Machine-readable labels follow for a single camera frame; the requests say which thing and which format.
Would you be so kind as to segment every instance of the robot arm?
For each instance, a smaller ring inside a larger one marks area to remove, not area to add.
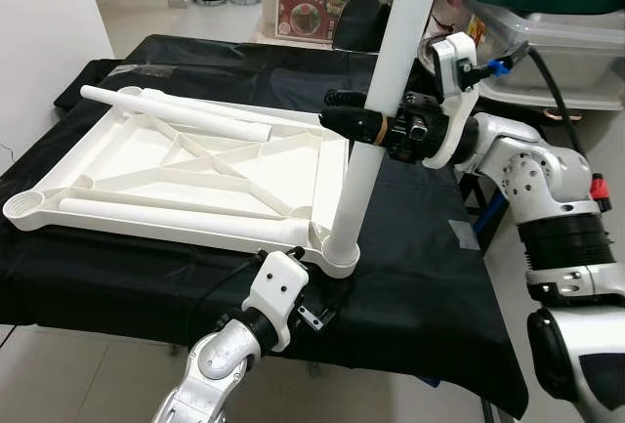
[[[550,146],[528,125],[486,113],[469,116],[478,81],[508,72],[527,53],[526,44],[481,67],[465,34],[434,48],[441,106],[407,93],[391,118],[334,92],[326,102],[341,105],[321,114],[322,125],[386,147],[403,162],[452,163],[490,178],[510,202],[525,245],[529,294],[544,306],[527,322],[539,382],[554,398],[573,402],[588,422],[624,421],[625,267],[612,257],[590,195],[588,161]]]
[[[262,355],[288,346],[287,320],[309,276],[298,261],[301,255],[287,254],[269,254],[241,311],[218,333],[193,346],[182,382],[162,403],[153,423],[225,423],[224,405],[245,372]],[[310,314],[301,306],[298,312]]]

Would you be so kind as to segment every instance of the blue connector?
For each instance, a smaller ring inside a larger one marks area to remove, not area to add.
[[[492,70],[494,76],[510,73],[510,69],[507,68],[501,60],[491,60],[488,62],[488,67]]]

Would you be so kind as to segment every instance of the white bracket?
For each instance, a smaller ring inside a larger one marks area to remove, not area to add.
[[[295,307],[302,288],[309,282],[304,267],[284,252],[272,252],[252,282],[249,297],[241,309],[259,310],[271,322],[277,334],[272,350],[281,352],[291,342],[287,320]]]
[[[453,47],[453,65],[461,60],[468,60],[473,66],[478,63],[476,56],[476,44],[473,39],[464,32],[458,32],[448,36],[443,42],[446,45]],[[451,77],[455,82],[459,82],[458,76],[454,74]],[[449,117],[449,123],[447,124],[447,132],[445,138],[442,141],[442,145],[438,149],[438,152],[432,156],[423,160],[423,165],[431,169],[440,169],[443,167],[456,148],[458,148],[458,142],[462,136],[462,131],[465,128],[465,123],[471,115],[471,110],[476,105],[479,98],[479,85],[474,85],[471,90],[467,92],[460,92],[456,96],[451,96],[445,99],[442,103],[442,112]]]

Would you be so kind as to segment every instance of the tape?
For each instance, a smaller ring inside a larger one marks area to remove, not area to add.
[[[449,226],[458,237],[461,249],[479,250],[478,238],[473,231],[473,227],[466,221],[447,220]]]
[[[117,66],[108,76],[116,74],[134,73],[145,76],[156,76],[157,78],[169,78],[178,67],[170,64],[121,64]]]

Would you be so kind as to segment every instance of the black cloth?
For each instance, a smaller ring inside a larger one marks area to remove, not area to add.
[[[366,91],[374,64],[359,54],[151,36],[102,86],[318,111],[330,88]],[[106,110],[80,102],[2,176],[0,203],[38,182]],[[521,417],[527,389],[481,254],[459,247],[448,220],[468,220],[452,172],[386,158],[354,277],[312,272],[313,305],[350,286],[340,313],[322,334],[300,327],[284,355],[440,378]],[[197,298],[249,257],[57,226],[22,233],[4,217],[0,251],[0,323],[180,344]],[[254,274],[241,272],[201,303],[193,338],[240,304]]]
[[[82,71],[78,73],[76,79],[74,79],[71,84],[67,86],[67,89],[65,89],[61,95],[55,99],[55,106],[65,112],[70,111],[82,99],[80,96],[80,88],[83,85],[90,84],[92,86],[97,86],[120,63],[121,60],[91,60],[82,69]]]

